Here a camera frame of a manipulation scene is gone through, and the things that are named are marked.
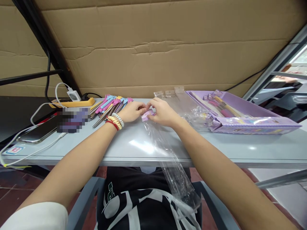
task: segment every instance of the white tabletop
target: white tabletop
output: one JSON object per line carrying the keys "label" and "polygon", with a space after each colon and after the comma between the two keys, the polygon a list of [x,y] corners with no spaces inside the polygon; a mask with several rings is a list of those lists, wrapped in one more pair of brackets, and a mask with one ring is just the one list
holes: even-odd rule
{"label": "white tabletop", "polygon": [[[150,99],[135,99],[147,103]],[[66,134],[54,146],[37,153],[35,156],[21,162],[29,165],[55,165],[63,156],[78,143],[101,127],[92,128],[96,117],[82,127],[80,132]],[[183,147],[177,134],[170,128],[165,128],[167,135],[171,135],[171,146],[181,164],[192,167],[192,161]],[[6,163],[18,160],[35,150],[48,145],[58,137],[53,133],[39,144],[18,143],[16,146],[25,147],[18,154],[4,156]],[[216,146],[228,158],[241,168],[307,168],[307,132],[302,129],[285,135],[237,135],[237,134],[202,134],[211,144]],[[141,119],[125,124],[111,142],[101,166],[160,166],[160,161],[172,162],[173,159],[163,151],[155,151],[151,139],[145,130]]]}

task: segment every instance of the red string bracelet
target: red string bracelet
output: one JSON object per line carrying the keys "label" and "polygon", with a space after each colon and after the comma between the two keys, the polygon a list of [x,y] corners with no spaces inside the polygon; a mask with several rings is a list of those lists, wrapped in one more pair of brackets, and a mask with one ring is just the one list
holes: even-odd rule
{"label": "red string bracelet", "polygon": [[112,125],[114,125],[114,127],[117,129],[117,131],[119,130],[119,128],[118,128],[118,126],[117,126],[117,124],[114,124],[112,121],[106,121],[106,123],[111,123]]}

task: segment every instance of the white sleeve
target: white sleeve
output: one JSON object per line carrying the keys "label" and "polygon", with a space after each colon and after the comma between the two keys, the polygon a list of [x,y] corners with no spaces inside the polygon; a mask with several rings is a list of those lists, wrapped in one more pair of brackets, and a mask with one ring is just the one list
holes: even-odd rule
{"label": "white sleeve", "polygon": [[65,230],[68,221],[66,208],[54,202],[26,206],[2,225],[0,230]]}

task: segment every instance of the table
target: table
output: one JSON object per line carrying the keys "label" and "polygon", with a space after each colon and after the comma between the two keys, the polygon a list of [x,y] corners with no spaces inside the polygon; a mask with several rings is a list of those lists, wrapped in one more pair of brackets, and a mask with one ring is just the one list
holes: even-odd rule
{"label": "table", "polygon": [[[150,99],[135,99],[147,103]],[[79,133],[66,134],[53,147],[21,162],[31,165],[55,165],[78,143],[92,134],[96,129],[93,124],[97,117],[87,123]],[[183,147],[177,134],[170,128],[165,132],[173,137],[170,143],[179,161],[184,167],[193,167],[192,161]],[[240,168],[307,168],[307,132],[302,129],[285,135],[236,135],[236,134],[202,134],[211,144],[221,150]],[[4,156],[6,163],[18,160],[29,153],[40,149],[58,137],[53,133],[45,141],[37,145],[21,144],[24,150],[13,156]],[[100,166],[160,166],[160,161],[166,164],[173,161],[165,152],[154,151],[150,137],[141,119],[127,123],[111,142]]]}
{"label": "table", "polygon": [[[16,133],[32,126],[30,118],[37,108],[48,102],[44,97],[0,96],[2,108],[11,112],[0,113],[0,143],[6,144]],[[56,112],[50,106],[43,106],[34,117],[34,122],[41,122]]]}

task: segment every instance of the black cable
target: black cable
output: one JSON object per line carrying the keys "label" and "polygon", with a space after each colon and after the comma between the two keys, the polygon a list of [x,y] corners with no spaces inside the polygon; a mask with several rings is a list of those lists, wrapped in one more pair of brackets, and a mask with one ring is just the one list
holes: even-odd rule
{"label": "black cable", "polygon": [[229,91],[229,90],[231,90],[231,89],[237,87],[238,85],[242,84],[243,82],[247,81],[248,79],[250,79],[250,78],[254,77],[255,75],[261,73],[262,71],[266,70],[266,69],[272,64],[272,62],[276,60],[276,58],[278,57],[278,55],[280,55],[280,53],[281,53],[288,45],[292,45],[292,44],[300,44],[300,42],[288,43],[287,45],[285,45],[285,46],[284,46],[284,47],[273,57],[273,59],[272,59],[262,70],[259,70],[258,72],[256,72],[256,73],[250,75],[249,77],[245,78],[243,81],[241,81],[241,82],[239,82],[238,84],[236,84],[236,85],[234,85],[234,86],[232,86],[232,87],[226,89],[225,91]]}
{"label": "black cable", "polygon": [[[47,56],[48,56],[48,67],[47,67],[47,71],[50,71],[50,65],[51,65],[51,60],[50,60],[50,53],[47,50]],[[52,101],[50,100],[50,98],[48,97],[48,88],[49,88],[49,81],[50,81],[50,75],[47,76],[47,82],[46,82],[46,87],[45,87],[45,97],[46,99],[52,103]]]}
{"label": "black cable", "polygon": [[88,95],[88,94],[93,94],[93,95],[96,95],[96,96],[98,96],[98,97],[100,97],[100,98],[103,98],[103,97],[100,96],[99,94],[95,94],[95,93],[86,93],[86,95]]}

